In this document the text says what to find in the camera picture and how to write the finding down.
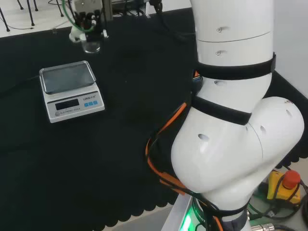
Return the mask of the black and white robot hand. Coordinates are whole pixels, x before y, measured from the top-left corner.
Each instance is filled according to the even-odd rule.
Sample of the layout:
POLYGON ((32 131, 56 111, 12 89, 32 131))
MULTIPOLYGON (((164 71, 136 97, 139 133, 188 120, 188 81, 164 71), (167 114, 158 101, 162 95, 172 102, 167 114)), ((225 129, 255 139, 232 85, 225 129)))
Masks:
POLYGON ((73 43, 100 42, 107 39, 106 5, 103 0, 69 0, 68 7, 72 18, 69 38, 73 43))

